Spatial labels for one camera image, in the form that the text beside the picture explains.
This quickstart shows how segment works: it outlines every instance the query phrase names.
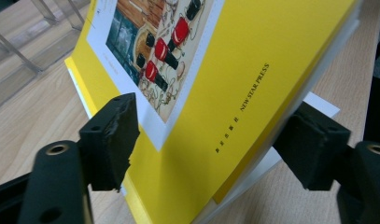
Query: table surface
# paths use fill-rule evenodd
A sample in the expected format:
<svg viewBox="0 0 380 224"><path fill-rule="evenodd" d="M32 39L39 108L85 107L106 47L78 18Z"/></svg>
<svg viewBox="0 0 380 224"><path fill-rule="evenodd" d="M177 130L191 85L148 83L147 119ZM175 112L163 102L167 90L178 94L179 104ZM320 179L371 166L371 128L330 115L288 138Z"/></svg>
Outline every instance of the table surface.
<svg viewBox="0 0 380 224"><path fill-rule="evenodd" d="M22 2L0 13L0 25L6 15L27 7ZM352 131L350 146L362 139L380 26L380 0L363 2L358 30L313 89L341 108L335 120ZM36 43L23 51L35 48ZM1 62L0 74L13 62ZM57 62L0 107L0 184L30 172L36 152L46 144L77 141L87 121L63 61ZM337 188L305 190L279 162L211 223L339 223ZM134 223L121 194L92 192L91 203L96 223Z"/></svg>

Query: book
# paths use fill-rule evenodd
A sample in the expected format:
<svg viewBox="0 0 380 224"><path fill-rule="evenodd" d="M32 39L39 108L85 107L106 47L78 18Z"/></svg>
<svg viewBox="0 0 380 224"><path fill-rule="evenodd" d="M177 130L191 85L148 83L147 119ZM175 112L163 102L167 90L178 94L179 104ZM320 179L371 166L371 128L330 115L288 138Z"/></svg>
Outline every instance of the book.
<svg viewBox="0 0 380 224"><path fill-rule="evenodd" d="M135 92L123 192L139 223L217 211L356 27L344 0L94 0L65 62L89 116Z"/></svg>

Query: book cover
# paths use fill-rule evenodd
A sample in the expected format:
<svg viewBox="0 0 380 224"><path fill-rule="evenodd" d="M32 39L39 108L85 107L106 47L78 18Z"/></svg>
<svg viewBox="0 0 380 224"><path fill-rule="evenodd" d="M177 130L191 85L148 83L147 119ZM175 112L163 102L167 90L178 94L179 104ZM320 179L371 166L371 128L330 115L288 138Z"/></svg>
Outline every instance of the book cover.
<svg viewBox="0 0 380 224"><path fill-rule="evenodd" d="M136 93L124 178L137 222L221 202L304 97L357 1L92 1L67 67L88 114Z"/></svg>

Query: yellow book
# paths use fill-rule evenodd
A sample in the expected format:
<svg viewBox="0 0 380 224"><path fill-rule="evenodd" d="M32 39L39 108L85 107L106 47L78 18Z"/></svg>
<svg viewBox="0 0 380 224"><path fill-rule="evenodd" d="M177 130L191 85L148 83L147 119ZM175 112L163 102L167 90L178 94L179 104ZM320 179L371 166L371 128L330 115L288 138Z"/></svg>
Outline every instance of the yellow book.
<svg viewBox="0 0 380 224"><path fill-rule="evenodd" d="M136 93L141 134L123 181L135 220L191 223L224 202L353 31L358 6L91 1L66 64L89 116Z"/></svg>

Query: wooden table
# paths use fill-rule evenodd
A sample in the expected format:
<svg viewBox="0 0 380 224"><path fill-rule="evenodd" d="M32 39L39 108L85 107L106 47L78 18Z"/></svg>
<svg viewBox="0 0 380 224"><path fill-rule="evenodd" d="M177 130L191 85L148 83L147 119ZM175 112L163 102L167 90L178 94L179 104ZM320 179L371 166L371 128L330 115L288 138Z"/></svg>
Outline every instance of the wooden table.
<svg viewBox="0 0 380 224"><path fill-rule="evenodd" d="M317 83L314 92L341 108L335 118L361 141L371 80L380 0L364 1L360 27ZM36 152L58 140L78 140L86 113L63 62L53 65L0 108L0 184L31 171ZM280 162L211 223L339 223L335 194L302 188ZM92 192L96 223L134 223L122 195Z"/></svg>

